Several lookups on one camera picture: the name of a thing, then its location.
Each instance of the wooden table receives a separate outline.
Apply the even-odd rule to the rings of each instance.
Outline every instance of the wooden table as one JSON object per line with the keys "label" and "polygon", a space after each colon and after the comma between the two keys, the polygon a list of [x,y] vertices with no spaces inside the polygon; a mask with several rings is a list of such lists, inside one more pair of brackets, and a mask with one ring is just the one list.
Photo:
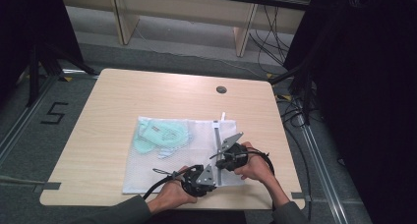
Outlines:
{"label": "wooden table", "polygon": [[[218,86],[227,88],[222,94]],[[43,191],[44,205],[108,206],[123,195],[126,160],[138,116],[216,120],[221,113],[236,120],[241,142],[269,152],[280,184],[291,197],[301,193],[292,156],[270,84],[267,82],[106,69],[71,133],[49,182],[59,190]],[[294,199],[303,208],[304,199]],[[270,209],[265,187],[217,188],[196,204],[181,208]]]}

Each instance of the hand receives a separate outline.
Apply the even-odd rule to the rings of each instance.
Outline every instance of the hand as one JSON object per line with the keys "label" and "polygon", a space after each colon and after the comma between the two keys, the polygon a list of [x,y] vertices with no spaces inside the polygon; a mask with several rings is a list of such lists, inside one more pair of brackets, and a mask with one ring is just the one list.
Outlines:
{"label": "hand", "polygon": [[[248,141],[243,142],[242,145],[246,146],[248,151],[254,150],[251,143]],[[270,172],[267,163],[260,155],[254,153],[249,153],[246,165],[236,168],[234,173],[236,175],[242,175],[242,180],[250,178],[252,180],[260,181],[263,184],[270,179],[274,180],[274,176],[272,172]]]}
{"label": "hand", "polygon": [[155,199],[148,202],[148,207],[152,215],[168,210],[173,209],[178,206],[181,206],[185,203],[196,203],[197,198],[194,196],[188,195],[184,189],[181,187],[181,182],[178,180],[173,180],[165,183],[159,194]]}
{"label": "hand", "polygon": [[[246,146],[248,151],[254,150],[250,142],[243,142],[242,145]],[[260,155],[254,153],[249,153],[248,156],[246,165],[236,168],[234,170],[235,174],[242,175],[242,180],[250,178],[264,184],[276,206],[282,206],[289,202],[288,196],[285,194],[279,182],[275,179],[275,176],[270,171],[264,159],[261,158]]]}

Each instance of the metal rail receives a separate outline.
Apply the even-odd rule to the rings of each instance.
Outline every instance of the metal rail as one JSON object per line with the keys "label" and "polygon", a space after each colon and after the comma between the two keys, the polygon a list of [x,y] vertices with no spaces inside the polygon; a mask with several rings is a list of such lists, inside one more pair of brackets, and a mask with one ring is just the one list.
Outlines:
{"label": "metal rail", "polygon": [[[296,100],[296,104],[299,108],[301,108],[301,103]],[[347,224],[346,213],[343,208],[343,204],[337,194],[336,189],[334,188],[333,182],[331,180],[330,175],[328,174],[328,169],[323,161],[322,154],[320,153],[320,149],[316,144],[316,140],[314,138],[313,132],[310,128],[310,125],[304,124],[304,118],[302,115],[298,116],[299,123],[304,125],[303,129],[303,136],[306,140],[307,146],[310,150],[310,153],[313,157],[313,163],[316,167],[316,170],[319,175],[320,182],[323,186],[323,190],[325,192],[326,198],[328,199],[328,205],[330,206],[331,213],[333,214],[334,221],[336,224]]]}

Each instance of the person's right hand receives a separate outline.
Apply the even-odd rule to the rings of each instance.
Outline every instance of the person's right hand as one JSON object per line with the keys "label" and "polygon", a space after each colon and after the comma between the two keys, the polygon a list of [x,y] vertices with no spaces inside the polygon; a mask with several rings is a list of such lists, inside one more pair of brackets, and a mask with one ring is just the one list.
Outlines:
{"label": "person's right hand", "polygon": [[[243,142],[242,145],[246,146],[248,151],[254,151],[250,142]],[[236,168],[234,173],[236,175],[242,175],[242,180],[250,178],[252,180],[260,181],[261,183],[265,183],[269,179],[275,179],[264,159],[261,158],[260,155],[254,153],[249,153],[246,165]]]}

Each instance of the gray carpet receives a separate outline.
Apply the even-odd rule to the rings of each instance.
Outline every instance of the gray carpet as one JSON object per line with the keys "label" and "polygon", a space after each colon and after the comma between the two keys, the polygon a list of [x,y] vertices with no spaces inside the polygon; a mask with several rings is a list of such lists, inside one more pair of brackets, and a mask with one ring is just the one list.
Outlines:
{"label": "gray carpet", "polygon": [[[87,64],[102,70],[104,67],[131,70],[145,70],[166,73],[203,75],[236,79],[265,80],[266,72],[257,63],[233,62],[228,63],[244,67],[248,70],[237,69],[220,61],[205,60],[194,57],[180,57],[170,54],[157,54],[144,50],[133,50],[117,47],[81,44]],[[64,68],[74,68],[62,61]],[[282,73],[274,66],[264,66],[267,72]],[[30,120],[10,154],[0,165],[0,175],[19,179],[46,181],[65,143],[74,128],[77,119],[86,103],[95,80],[84,75],[74,77],[69,82],[56,82],[47,92],[40,107]],[[277,85],[273,90],[278,94],[288,94],[290,80]],[[28,95],[28,79],[18,85],[10,99],[0,108],[0,136],[3,139],[8,129],[24,110]],[[42,124],[42,121],[55,121],[57,116],[47,115],[54,102],[64,102],[68,105],[57,105],[56,109],[64,113],[59,124]],[[279,103],[280,113],[287,109],[287,103]],[[311,120],[312,129],[320,145],[324,160],[334,181],[336,190],[342,199],[349,223],[371,223],[366,209],[350,180],[347,171],[337,163],[337,151],[331,140],[326,123],[321,119],[320,112],[314,111]],[[295,139],[287,134],[300,184],[305,195],[309,193],[311,184],[312,210],[311,223],[334,223],[328,207],[327,198],[317,176],[309,150],[305,144],[300,128],[287,123]],[[71,219],[87,215],[99,210],[99,207],[55,207],[43,206],[38,199],[40,194],[33,192],[33,185],[0,184],[0,223],[66,223]],[[309,215],[308,204],[303,209]],[[245,211],[247,223],[269,223],[270,211]],[[209,223],[220,223],[212,220]]]}

